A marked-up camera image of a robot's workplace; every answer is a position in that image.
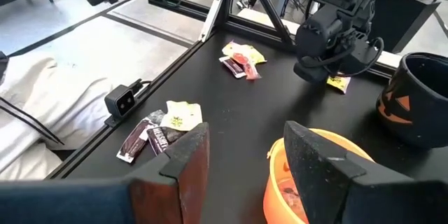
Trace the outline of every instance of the gray floor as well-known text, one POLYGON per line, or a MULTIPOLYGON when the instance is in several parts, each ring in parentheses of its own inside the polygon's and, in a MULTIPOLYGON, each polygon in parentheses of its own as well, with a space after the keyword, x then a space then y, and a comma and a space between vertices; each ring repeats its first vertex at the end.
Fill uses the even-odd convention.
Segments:
MULTIPOLYGON (((49 43, 36 50, 52 53, 60 64, 101 71, 116 83, 130 83, 136 78, 153 79, 184 52, 188 44, 197 40, 202 22, 149 5, 146 1, 131 0, 107 13, 182 43, 173 43, 107 17, 96 17, 98 13, 106 14, 105 10, 111 7, 107 4, 91 7, 85 0, 55 0, 54 5, 48 0, 17 0, 0 7, 0 50, 8 55, 84 22, 59 38, 50 37, 49 43)), ((206 6, 212 2, 191 1, 206 6)), ((255 9, 263 11, 259 3, 255 9)), ((232 10, 235 15, 238 11, 237 8, 232 10)), ((448 22, 446 1, 437 11, 448 22)), ((288 8, 285 18, 300 23, 302 14, 288 8)), ((434 17, 402 53, 410 51, 448 55, 448 39, 434 17)))

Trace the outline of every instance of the orange plastic pumpkin bucket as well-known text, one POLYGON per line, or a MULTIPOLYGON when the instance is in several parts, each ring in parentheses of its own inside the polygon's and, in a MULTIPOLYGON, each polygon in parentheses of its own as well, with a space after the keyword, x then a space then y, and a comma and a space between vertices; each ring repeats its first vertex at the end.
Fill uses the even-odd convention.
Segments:
MULTIPOLYGON (((322 137, 331 140, 335 144, 354 152, 361 157, 373 161, 373 159, 356 144, 338 134, 328 132, 322 129, 310 129, 320 134, 322 137)), ((290 180, 293 183, 293 176, 289 170, 288 161, 286 159, 285 144, 283 139, 277 140, 272 145, 271 150, 267 153, 269 161, 269 178, 263 200, 263 210, 265 212, 266 221, 269 224, 306 224, 308 223, 305 213, 299 216, 288 206, 283 198, 279 183, 290 180)))

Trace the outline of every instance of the black tabletop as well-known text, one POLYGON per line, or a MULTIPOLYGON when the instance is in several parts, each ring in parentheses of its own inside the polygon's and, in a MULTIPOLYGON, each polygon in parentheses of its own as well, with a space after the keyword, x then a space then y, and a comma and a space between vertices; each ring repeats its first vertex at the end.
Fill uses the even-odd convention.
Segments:
POLYGON ((286 120, 338 133, 389 168, 416 179, 447 179, 448 148, 418 150, 399 143, 380 124, 375 101, 387 80, 366 73, 352 78, 347 94, 310 85, 293 73, 294 55, 232 34, 211 37, 159 87, 131 118, 105 139, 68 178, 123 176, 153 158, 145 148, 134 165, 116 158, 140 119, 165 102, 202 107, 211 130, 209 184, 202 223, 265 223, 263 194, 269 175, 266 154, 282 137, 286 120), (237 80, 218 61, 229 42, 249 44, 267 59, 262 79, 237 80))

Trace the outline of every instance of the white cloth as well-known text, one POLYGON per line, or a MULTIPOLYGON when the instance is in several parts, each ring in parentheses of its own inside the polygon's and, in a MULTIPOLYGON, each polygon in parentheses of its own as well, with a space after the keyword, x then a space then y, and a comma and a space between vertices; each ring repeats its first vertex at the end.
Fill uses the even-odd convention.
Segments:
POLYGON ((104 125, 104 97, 112 89, 106 78, 58 66, 45 53, 10 58, 0 96, 65 145, 38 142, 42 136, 35 129, 0 110, 0 180, 44 179, 61 162, 49 149, 76 149, 104 125))

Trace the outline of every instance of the floor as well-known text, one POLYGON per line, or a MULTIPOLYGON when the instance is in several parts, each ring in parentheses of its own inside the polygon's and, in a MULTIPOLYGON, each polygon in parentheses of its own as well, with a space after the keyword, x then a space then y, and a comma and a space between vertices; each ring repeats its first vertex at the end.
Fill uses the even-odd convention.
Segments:
MULTIPOLYGON (((205 6, 212 2, 191 1, 205 6)), ((263 11, 259 3, 254 8, 263 11)), ((448 2, 443 1, 437 11, 448 23, 448 2)), ((288 7, 285 18, 300 23, 302 14, 288 7)), ((100 71, 117 84, 153 79, 197 40, 201 28, 202 22, 149 5, 147 0, 96 7, 86 0, 55 0, 55 4, 17 0, 0 6, 0 50, 7 55, 46 51, 59 64, 100 71)), ((448 56, 448 38, 435 16, 402 54, 411 51, 448 56)))

